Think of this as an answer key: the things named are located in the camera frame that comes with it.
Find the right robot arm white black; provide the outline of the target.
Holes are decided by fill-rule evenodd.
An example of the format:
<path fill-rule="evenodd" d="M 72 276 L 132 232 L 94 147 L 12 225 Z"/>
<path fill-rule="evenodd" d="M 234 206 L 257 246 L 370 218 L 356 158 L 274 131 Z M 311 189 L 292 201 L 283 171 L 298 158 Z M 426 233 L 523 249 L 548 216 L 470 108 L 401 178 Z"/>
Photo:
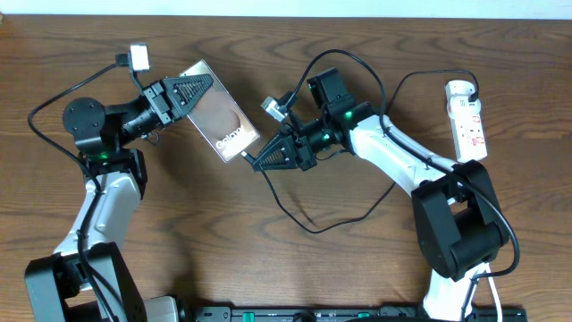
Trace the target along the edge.
<path fill-rule="evenodd" d="M 476 76 L 456 70 L 445 87 L 454 159 L 412 140 L 385 112 L 358 103 L 337 69 L 318 73 L 307 85 L 321 116 L 301 122 L 290 110 L 294 93 L 267 98 L 264 109 L 282 127 L 248 158 L 252 168 L 261 174 L 306 171 L 331 146 L 378 167 L 412 201 L 418 245 L 432 269 L 422 304 L 425 314 L 445 321 L 467 319 L 477 284 L 494 278 L 491 263 L 501 247 L 515 241 L 482 163 L 487 151 Z"/>

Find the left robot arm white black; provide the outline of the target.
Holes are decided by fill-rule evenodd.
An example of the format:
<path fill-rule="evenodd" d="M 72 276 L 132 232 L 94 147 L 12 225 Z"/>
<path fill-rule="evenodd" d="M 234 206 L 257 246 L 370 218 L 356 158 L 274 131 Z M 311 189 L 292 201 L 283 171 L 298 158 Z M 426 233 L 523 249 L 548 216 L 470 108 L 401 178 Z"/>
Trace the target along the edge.
<path fill-rule="evenodd" d="M 121 254 L 130 219 L 143 199 L 143 153 L 129 143 L 185 117 L 214 79 L 165 78 L 130 102 L 104 106 L 73 100 L 63 125 L 79 151 L 85 199 L 71 231 L 44 258 L 30 261 L 24 280 L 37 321 L 187 321 L 184 303 L 166 295 L 145 300 Z"/>

